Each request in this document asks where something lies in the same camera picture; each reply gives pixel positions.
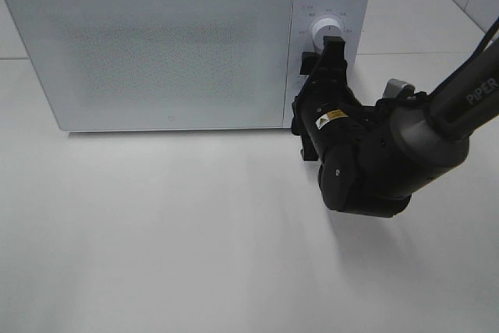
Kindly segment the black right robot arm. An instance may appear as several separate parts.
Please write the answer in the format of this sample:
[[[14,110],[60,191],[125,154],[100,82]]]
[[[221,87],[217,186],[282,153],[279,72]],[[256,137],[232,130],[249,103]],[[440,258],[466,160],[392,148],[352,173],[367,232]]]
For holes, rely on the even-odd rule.
[[[393,217],[467,158],[472,133],[498,114],[497,33],[493,24],[432,92],[389,80],[373,106],[348,85],[342,38],[326,36],[321,53],[303,53],[306,81],[292,103],[291,131],[302,142],[302,159],[319,163],[327,208]]]

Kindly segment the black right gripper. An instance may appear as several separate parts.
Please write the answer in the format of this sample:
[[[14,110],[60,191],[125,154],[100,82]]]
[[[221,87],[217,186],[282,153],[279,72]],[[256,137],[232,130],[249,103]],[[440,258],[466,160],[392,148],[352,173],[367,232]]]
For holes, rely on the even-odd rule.
[[[346,80],[345,41],[326,36],[320,55],[303,52],[299,74],[306,80],[292,103],[292,134],[301,141],[304,161],[354,161],[374,114]]]

